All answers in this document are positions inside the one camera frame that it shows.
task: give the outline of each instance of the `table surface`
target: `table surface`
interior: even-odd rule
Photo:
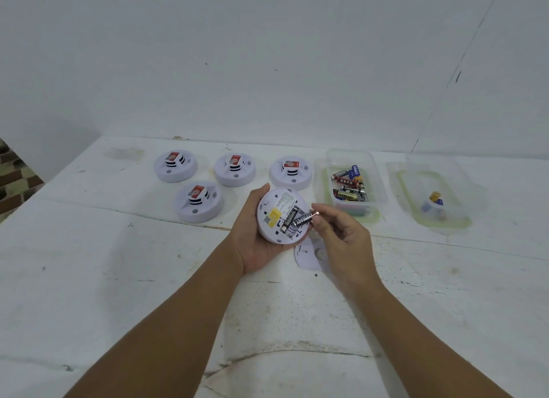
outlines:
[[[152,169],[163,152],[196,154],[197,179],[243,152],[255,180],[223,187],[213,220],[180,223],[182,183]],[[103,137],[0,226],[1,397],[59,397],[169,297],[230,230],[277,158],[316,167],[326,149]],[[457,157],[489,203],[470,228],[416,223],[389,171],[405,154],[374,152],[388,203],[369,225],[388,289],[437,336],[521,397],[549,396],[549,161]],[[322,200],[315,187],[300,192]],[[244,277],[217,335],[199,397],[405,396],[367,325],[328,276],[292,252]]]

